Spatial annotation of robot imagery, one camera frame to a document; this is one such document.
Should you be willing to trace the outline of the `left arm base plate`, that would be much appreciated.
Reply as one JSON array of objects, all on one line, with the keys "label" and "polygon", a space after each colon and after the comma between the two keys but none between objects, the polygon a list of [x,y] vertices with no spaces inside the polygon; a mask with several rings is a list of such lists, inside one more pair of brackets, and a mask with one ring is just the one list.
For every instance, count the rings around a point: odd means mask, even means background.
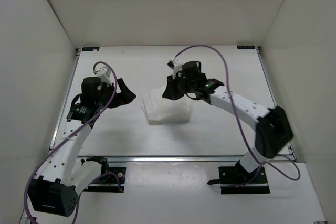
[{"label": "left arm base plate", "polygon": [[81,164],[95,162],[100,165],[100,178],[96,178],[93,183],[88,185],[84,192],[96,193],[123,193],[126,176],[126,167],[124,166],[110,166],[108,159],[103,156],[88,156],[82,158]]}]

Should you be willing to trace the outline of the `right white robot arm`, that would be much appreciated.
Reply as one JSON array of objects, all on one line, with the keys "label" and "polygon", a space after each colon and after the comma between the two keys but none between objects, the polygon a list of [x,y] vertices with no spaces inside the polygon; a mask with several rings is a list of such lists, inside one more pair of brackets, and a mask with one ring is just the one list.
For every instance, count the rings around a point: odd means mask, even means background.
[{"label": "right white robot arm", "polygon": [[163,98],[179,100],[193,94],[194,100],[225,110],[255,131],[254,146],[237,162],[235,175],[239,181],[248,182],[260,164],[273,159],[293,139],[282,107],[264,107],[231,91],[221,81],[207,78],[199,61],[181,64],[171,60],[167,65],[173,73],[167,77]]}]

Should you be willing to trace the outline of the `white pleated skirt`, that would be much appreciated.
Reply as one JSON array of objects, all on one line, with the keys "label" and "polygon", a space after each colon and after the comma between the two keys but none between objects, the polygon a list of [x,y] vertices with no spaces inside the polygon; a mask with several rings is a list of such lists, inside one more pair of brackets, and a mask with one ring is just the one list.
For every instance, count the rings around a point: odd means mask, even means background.
[{"label": "white pleated skirt", "polygon": [[186,97],[173,101],[162,98],[164,86],[151,89],[141,98],[141,109],[151,125],[188,123],[192,116],[192,102]]}]

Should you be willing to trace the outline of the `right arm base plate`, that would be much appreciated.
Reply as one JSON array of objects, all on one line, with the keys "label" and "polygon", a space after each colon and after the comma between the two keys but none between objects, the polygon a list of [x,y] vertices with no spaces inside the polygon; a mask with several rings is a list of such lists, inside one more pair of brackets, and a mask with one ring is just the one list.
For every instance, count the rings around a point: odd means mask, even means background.
[{"label": "right arm base plate", "polygon": [[220,185],[222,195],[269,194],[265,168],[262,166],[251,173],[243,172],[235,166],[220,166],[219,178],[211,179],[208,185]]}]

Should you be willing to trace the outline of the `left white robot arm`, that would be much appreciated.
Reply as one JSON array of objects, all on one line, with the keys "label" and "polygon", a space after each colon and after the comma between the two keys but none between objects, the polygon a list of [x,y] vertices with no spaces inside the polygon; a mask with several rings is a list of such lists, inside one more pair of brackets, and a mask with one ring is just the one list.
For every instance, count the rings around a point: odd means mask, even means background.
[{"label": "left white robot arm", "polygon": [[76,210],[81,193],[93,180],[104,181],[110,168],[103,156],[84,160],[73,170],[78,154],[91,133],[95,122],[105,109],[131,103],[136,95],[119,78],[112,83],[106,74],[86,77],[81,92],[70,105],[66,116],[69,129],[62,140],[38,165],[28,182],[25,202],[37,212],[69,217]]}]

